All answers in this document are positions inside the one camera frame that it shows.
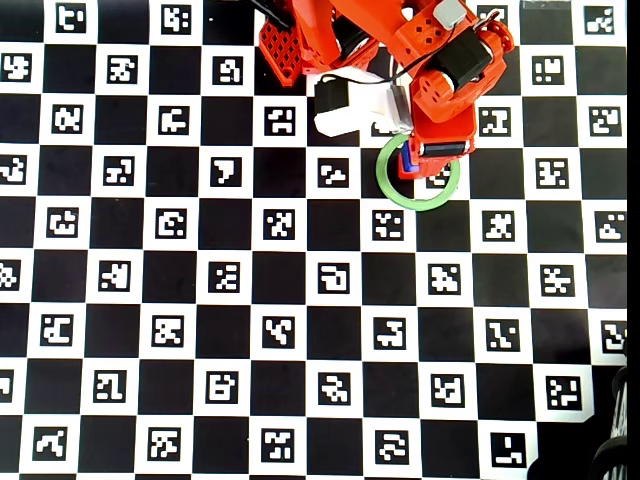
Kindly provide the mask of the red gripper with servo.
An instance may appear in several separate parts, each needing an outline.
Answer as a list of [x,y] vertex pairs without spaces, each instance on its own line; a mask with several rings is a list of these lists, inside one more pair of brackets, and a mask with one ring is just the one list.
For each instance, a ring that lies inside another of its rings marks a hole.
[[438,70],[427,69],[414,78],[410,85],[412,149],[420,156],[419,178],[437,176],[450,162],[473,150],[474,103],[479,92],[477,82],[455,91],[453,81]]

